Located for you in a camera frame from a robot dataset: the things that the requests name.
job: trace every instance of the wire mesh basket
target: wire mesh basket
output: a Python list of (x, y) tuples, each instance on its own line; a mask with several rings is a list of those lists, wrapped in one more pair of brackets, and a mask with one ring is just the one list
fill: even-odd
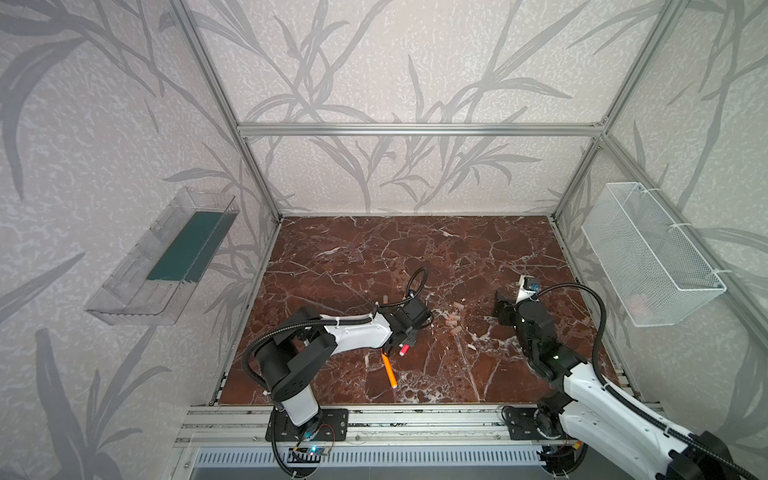
[(606, 184), (581, 229), (636, 326), (674, 325), (726, 287), (642, 184)]

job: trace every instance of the brown marble surface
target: brown marble surface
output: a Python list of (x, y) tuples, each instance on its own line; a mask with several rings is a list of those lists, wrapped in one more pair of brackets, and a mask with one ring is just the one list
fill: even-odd
[[(313, 381), (317, 401), (528, 403), (547, 395), (514, 330), (490, 316), (496, 289), (514, 294), (521, 274), (544, 287), (574, 281), (545, 217), (318, 217), (285, 220), (220, 402), (270, 403), (240, 368), (249, 341), (306, 304), (331, 315), (368, 312), (384, 295), (399, 298), (421, 265), (429, 266), (422, 298), (435, 320), (407, 355), (392, 356), (398, 387), (379, 350), (359, 349), (331, 357)], [(580, 293), (555, 290), (542, 301), (561, 341), (589, 357), (595, 331)], [(450, 313), (462, 317), (456, 336), (444, 326)], [(615, 379), (605, 354), (602, 363)]]

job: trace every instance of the white robotic arm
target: white robotic arm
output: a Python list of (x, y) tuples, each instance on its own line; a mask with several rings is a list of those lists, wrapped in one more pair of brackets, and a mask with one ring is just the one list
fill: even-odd
[[(562, 286), (587, 291), (601, 308), (592, 363), (558, 342), (554, 320), (538, 301)], [(606, 318), (604, 304), (593, 290), (578, 283), (542, 289), (538, 280), (521, 276), (514, 302), (497, 292), (494, 313), (501, 324), (515, 328), (530, 367), (557, 389), (538, 403), (535, 421), (542, 435), (557, 438), (565, 433), (581, 440), (636, 480), (756, 478), (733, 463), (728, 448), (717, 437), (709, 432), (694, 435), (672, 423), (594, 368)]]
[[(421, 282), (412, 290), (419, 275)], [(390, 352), (396, 346), (403, 353), (414, 345), (419, 330), (432, 316), (419, 299), (426, 279), (426, 268), (418, 269), (403, 300), (376, 303), (371, 313), (363, 315), (321, 315), (312, 307), (302, 307), (277, 329), (248, 345), (243, 352), (243, 371), (269, 393), (278, 409), (285, 410), (302, 435), (315, 429), (322, 415), (310, 387), (312, 379), (337, 353), (360, 348)], [(296, 339), (304, 342), (300, 351), (294, 344)], [(260, 374), (250, 366), (254, 356)]]

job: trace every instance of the orange pencil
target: orange pencil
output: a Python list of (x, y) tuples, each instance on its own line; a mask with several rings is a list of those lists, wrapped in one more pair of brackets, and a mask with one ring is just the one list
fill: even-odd
[(392, 370), (392, 363), (389, 363), (389, 357), (382, 352), (382, 360), (384, 361), (384, 368), (386, 369), (386, 375), (389, 377), (389, 384), (392, 388), (397, 388), (397, 380), (395, 380), (395, 372)]

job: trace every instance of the leaf pattern wallpaper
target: leaf pattern wallpaper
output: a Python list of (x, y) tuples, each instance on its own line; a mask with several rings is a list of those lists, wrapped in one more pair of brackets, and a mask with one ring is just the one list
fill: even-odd
[[(0, 478), (157, 478), (275, 231), (163, 2), (0, 2)], [(172, 327), (83, 309), (181, 186), (241, 212)]]
[[(689, 2), (611, 132), (763, 307), (767, 9), (765, 1)], [(632, 325), (580, 230), (608, 181), (628, 179), (600, 154), (560, 226), (584, 280), (607, 296), (608, 328), (633, 386), (679, 423), (720, 435), (752, 471), (768, 472), (768, 353), (722, 299), (676, 326)]]
[[(190, 6), (240, 122), (599, 121), (660, 10), (596, 0)], [(612, 18), (627, 6), (631, 15)], [(588, 139), (249, 141), (289, 214), (531, 214), (551, 212)]]

